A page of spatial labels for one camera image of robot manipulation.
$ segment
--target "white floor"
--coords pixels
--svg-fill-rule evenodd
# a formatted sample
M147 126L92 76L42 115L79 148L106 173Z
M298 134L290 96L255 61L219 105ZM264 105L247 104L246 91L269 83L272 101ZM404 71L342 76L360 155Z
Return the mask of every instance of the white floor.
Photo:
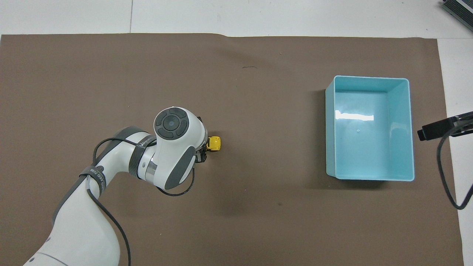
M437 38L447 115L473 111L473 32L439 0L0 0L1 34L219 33ZM473 134L453 138L457 198L473 182ZM473 203L458 212L473 266Z

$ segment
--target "brown surface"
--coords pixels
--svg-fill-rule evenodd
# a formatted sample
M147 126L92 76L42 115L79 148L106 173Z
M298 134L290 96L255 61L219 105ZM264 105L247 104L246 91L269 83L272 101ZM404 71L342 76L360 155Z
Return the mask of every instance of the brown surface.
M325 173L324 90L335 75L408 78L415 130L446 117L436 40L4 35L0 75L0 265L42 245L100 140L132 124L151 132L168 106L202 116L223 146L181 197L124 173L111 182L100 200L133 265L463 264L437 141L414 137L413 182Z

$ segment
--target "control buttons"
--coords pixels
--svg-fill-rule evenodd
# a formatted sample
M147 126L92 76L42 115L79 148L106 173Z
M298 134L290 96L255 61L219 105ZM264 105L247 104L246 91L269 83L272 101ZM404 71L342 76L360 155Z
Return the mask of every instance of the control buttons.
M173 107L159 113L155 120L156 134L165 140L176 140L187 132L189 117L186 111Z

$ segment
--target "light blue plastic bin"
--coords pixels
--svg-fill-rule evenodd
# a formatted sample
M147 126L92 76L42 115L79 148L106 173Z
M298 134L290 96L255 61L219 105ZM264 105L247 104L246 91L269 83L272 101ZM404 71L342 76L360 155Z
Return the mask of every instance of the light blue plastic bin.
M336 76L325 91L327 174L414 180L409 81Z

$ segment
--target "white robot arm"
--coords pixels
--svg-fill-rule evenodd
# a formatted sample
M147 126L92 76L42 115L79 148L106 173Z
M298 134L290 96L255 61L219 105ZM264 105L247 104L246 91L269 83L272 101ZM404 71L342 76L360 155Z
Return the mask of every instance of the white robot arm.
M92 197L98 198L118 172L171 189L186 179L196 161L202 156L205 160L207 130L190 111L179 107L161 111L154 131L150 135L131 126L109 139L58 205L51 234L25 266L118 265L118 239Z

